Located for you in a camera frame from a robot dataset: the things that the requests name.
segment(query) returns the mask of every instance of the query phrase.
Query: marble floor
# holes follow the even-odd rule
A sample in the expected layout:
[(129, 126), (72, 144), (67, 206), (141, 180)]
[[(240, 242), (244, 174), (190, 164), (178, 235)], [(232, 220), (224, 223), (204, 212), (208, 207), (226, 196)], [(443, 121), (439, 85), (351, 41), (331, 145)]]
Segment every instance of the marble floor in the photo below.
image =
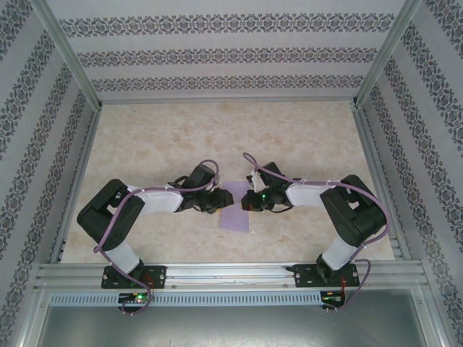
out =
[[(275, 161), (290, 177), (339, 180), (357, 174), (373, 191), (348, 102), (175, 103), (104, 106), (62, 262), (105, 262), (75, 218), (110, 179), (152, 187), (188, 175), (203, 159), (221, 181), (243, 181)], [(194, 210), (137, 219), (127, 240), (144, 262), (313, 261), (336, 235), (323, 208), (250, 213), (250, 232), (219, 228), (220, 214)], [(388, 238), (360, 254), (394, 258)]]

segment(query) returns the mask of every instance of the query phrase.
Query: aluminum frame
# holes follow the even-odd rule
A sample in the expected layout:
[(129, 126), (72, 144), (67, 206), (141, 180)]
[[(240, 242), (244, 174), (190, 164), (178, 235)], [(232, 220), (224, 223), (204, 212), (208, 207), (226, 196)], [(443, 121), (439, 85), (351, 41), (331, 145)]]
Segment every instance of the aluminum frame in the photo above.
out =
[[(320, 288), (296, 288), (294, 274), (286, 270), (286, 266), (293, 264), (292, 262), (163, 264), (167, 267), (165, 288), (156, 290), (154, 294), (155, 297), (156, 294), (158, 296), (176, 294), (178, 297), (182, 297), (207, 293), (216, 295), (270, 293), (274, 294), (274, 297), (300, 293), (319, 294)], [(16, 347), (29, 347), (38, 344), (43, 326), (46, 323), (48, 308), (52, 306), (51, 302), (56, 295), (83, 293), (116, 295), (133, 292), (133, 290), (102, 289), (100, 285), (105, 266), (108, 265), (41, 265)], [(363, 278), (366, 270), (367, 265), (357, 264), (360, 278)], [(326, 288), (326, 290), (328, 289), (339, 289), (339, 287)], [(372, 261), (371, 273), (364, 289), (368, 291), (410, 290), (427, 345), (433, 347), (449, 346), (421, 261)], [(70, 306), (75, 307), (79, 304), (74, 303)], [(83, 302), (81, 306), (88, 307), (89, 304)], [(108, 304), (96, 302), (91, 306), (108, 306)]]

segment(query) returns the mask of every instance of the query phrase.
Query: black mounting bracket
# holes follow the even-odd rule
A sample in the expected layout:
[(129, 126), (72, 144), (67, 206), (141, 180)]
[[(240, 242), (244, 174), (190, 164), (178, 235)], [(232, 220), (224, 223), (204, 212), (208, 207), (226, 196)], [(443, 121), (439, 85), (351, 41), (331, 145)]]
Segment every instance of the black mounting bracket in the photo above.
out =
[(326, 283), (317, 273), (316, 264), (296, 264), (286, 267), (294, 273), (294, 283), (297, 288), (327, 288), (340, 287), (341, 279), (344, 279), (346, 287), (358, 287), (360, 285), (357, 266), (347, 264)]
[[(145, 265), (140, 282), (152, 289), (163, 289), (166, 283), (167, 267)], [(139, 285), (126, 279), (118, 273), (112, 266), (106, 266), (101, 280), (102, 289), (140, 289)]]

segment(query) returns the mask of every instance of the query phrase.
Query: metal bar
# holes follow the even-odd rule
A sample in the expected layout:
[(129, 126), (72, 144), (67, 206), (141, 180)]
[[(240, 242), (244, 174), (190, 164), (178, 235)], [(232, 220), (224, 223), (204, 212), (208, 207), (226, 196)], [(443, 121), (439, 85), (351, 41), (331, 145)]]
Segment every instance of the metal bar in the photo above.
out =
[[(114, 293), (54, 293), (52, 307), (115, 307), (118, 294)], [(275, 291), (259, 292), (155, 292), (153, 307), (223, 307), (223, 306), (294, 306), (321, 305), (320, 291), (293, 291), (281, 294)], [(140, 306), (127, 303), (127, 306)]]
[[(443, 331), (441, 317), (437, 312), (436, 303), (434, 302), (430, 289), (418, 286), (416, 289), (411, 290), (411, 294), (427, 345), (440, 347), (450, 346), (449, 340)], [(430, 312), (431, 307), (435, 309), (432, 314)]]
[(16, 347), (38, 346), (50, 298), (51, 294), (47, 291), (31, 294), (20, 336), (16, 341)]
[(379, 49), (375, 60), (371, 64), (371, 68), (368, 70), (367, 75), (360, 85), (359, 92), (357, 94), (356, 106), (361, 107), (367, 100), (368, 94), (372, 90), (373, 86), (378, 80), (381, 71), (383, 71), (384, 65), (390, 58), (392, 51), (399, 42), (400, 37), (403, 35), (405, 28), (408, 26), (410, 20), (415, 14), (418, 6), (422, 3), (421, 0), (406, 0), (404, 6), (397, 15), (383, 45)]
[[(420, 261), (373, 261), (368, 286), (378, 288), (415, 288), (428, 284)], [(167, 266), (165, 288), (162, 291), (293, 291), (297, 290), (293, 274), (285, 263), (224, 263), (224, 264), (164, 264)], [(101, 276), (107, 265), (45, 264), (41, 265), (34, 290), (50, 292), (108, 291), (101, 289)], [(367, 266), (358, 264), (362, 277)]]
[(95, 139), (95, 136), (96, 136), (96, 130), (98, 128), (98, 122), (100, 121), (100, 116), (101, 116), (101, 108), (97, 111), (97, 114), (95, 115), (94, 120), (92, 120), (93, 124), (91, 125), (90, 136), (88, 138), (88, 141), (87, 143), (85, 143), (84, 156), (79, 163), (77, 177), (74, 183), (72, 184), (71, 195), (69, 196), (69, 201), (71, 203), (68, 204), (67, 206), (66, 212), (64, 214), (64, 223), (62, 223), (61, 230), (58, 232), (58, 237), (56, 239), (56, 246), (51, 255), (52, 263), (59, 261), (59, 254), (62, 248), (62, 244), (67, 237), (69, 228), (71, 227), (72, 217), (74, 215), (75, 207), (77, 205), (80, 188), (82, 187), (82, 183), (84, 180), (85, 169), (87, 168), (88, 159), (90, 158), (90, 153), (92, 152), (93, 140)]
[(373, 185), (375, 186), (375, 192), (378, 195), (378, 199), (386, 205), (389, 212), (391, 213), (391, 231), (397, 237), (397, 242), (399, 243), (402, 258), (404, 260), (410, 260), (412, 258), (410, 257), (410, 253), (408, 251), (407, 243), (400, 226), (399, 217), (397, 216), (391, 193), (388, 190), (386, 177), (384, 176), (383, 169), (381, 168), (381, 162), (379, 161), (378, 153), (375, 150), (375, 145), (373, 144), (370, 130), (365, 123), (365, 115), (363, 114), (363, 110), (360, 108), (353, 108), (352, 113), (354, 114), (355, 125), (357, 126), (360, 142), (362, 143), (363, 152), (367, 160), (368, 168), (370, 169)]
[(30, 3), (41, 20), (46, 31), (53, 39), (55, 46), (58, 48), (59, 53), (63, 57), (64, 62), (67, 64), (72, 72), (72, 75), (77, 80), (80, 89), (85, 94), (88, 102), (94, 109), (100, 106), (100, 100), (96, 93), (92, 82), (85, 73), (84, 67), (80, 63), (77, 54), (71, 47), (71, 44), (67, 40), (66, 34), (64, 33), (59, 21), (57, 20), (50, 4), (47, 0), (31, 0)]
[(301, 101), (352, 101), (352, 97), (344, 96), (281, 96), (281, 97), (217, 97), (217, 98), (142, 98), (104, 100), (104, 105), (127, 105), (131, 103), (293, 103)]

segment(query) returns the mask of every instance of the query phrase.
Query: black plastic part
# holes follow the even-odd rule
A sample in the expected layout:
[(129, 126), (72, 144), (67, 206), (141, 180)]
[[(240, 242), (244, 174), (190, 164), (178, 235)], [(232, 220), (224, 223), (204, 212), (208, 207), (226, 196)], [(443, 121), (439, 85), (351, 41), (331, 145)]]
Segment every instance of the black plastic part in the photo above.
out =
[(358, 287), (360, 285), (355, 264), (345, 265), (326, 282), (317, 273), (316, 264), (296, 264), (286, 267), (286, 269), (294, 273), (294, 282), (297, 288), (341, 287), (342, 278), (346, 280), (346, 287)]
[[(275, 174), (284, 176), (273, 161), (265, 164), (263, 167)], [(260, 169), (258, 169), (258, 173), (267, 188), (260, 192), (254, 192), (251, 189), (248, 190), (247, 194), (241, 199), (242, 209), (246, 211), (260, 212), (264, 210), (272, 210), (275, 205), (292, 207), (292, 204), (289, 202), (286, 195), (286, 190), (291, 183)], [(252, 186), (252, 177), (247, 176), (246, 178)]]
[(184, 180), (182, 188), (191, 189), (205, 186), (212, 181), (215, 173), (204, 164), (195, 167), (193, 172)]
[[(108, 206), (118, 207), (128, 193), (125, 184), (118, 179), (112, 179), (80, 211), (77, 223), (96, 243), (100, 242), (113, 217)], [(103, 251), (114, 249), (124, 241), (143, 206), (145, 203), (139, 197), (133, 196), (127, 200), (102, 247)]]
[[(163, 289), (166, 282), (165, 266), (143, 265), (143, 271), (135, 275), (133, 271), (129, 274), (138, 279), (140, 282), (152, 289)], [(102, 289), (142, 289), (139, 285), (128, 280), (123, 275), (118, 273), (112, 266), (106, 266), (103, 272), (101, 281)]]
[[(273, 161), (271, 161), (270, 163), (265, 164), (263, 167), (266, 168), (269, 171), (274, 172), (275, 174), (278, 174), (280, 176), (284, 176), (281, 173), (278, 166)], [(263, 183), (267, 187), (279, 187), (279, 186), (282, 186), (282, 185), (288, 183), (288, 181), (286, 181), (284, 179), (280, 179), (279, 177), (276, 177), (276, 176), (274, 176), (274, 175), (272, 175), (270, 173), (267, 173), (265, 171), (262, 171), (260, 169), (258, 169), (258, 173), (260, 174), (260, 178), (262, 179)]]
[[(341, 182), (372, 194), (363, 181), (355, 175), (348, 175)], [(386, 216), (379, 206), (353, 190), (334, 187), (320, 194), (320, 198), (338, 235), (350, 246), (359, 247), (364, 240), (376, 234), (386, 224)], [(356, 202), (358, 206), (352, 208), (350, 204)]]
[[(211, 182), (215, 173), (207, 166), (200, 164), (195, 167), (189, 176), (182, 176), (174, 182), (169, 183), (176, 188), (198, 188)], [(177, 211), (182, 212), (189, 208), (195, 208), (201, 212), (209, 214), (217, 210), (233, 205), (233, 195), (225, 189), (215, 188), (214, 190), (201, 189), (197, 192), (183, 192), (182, 204)]]

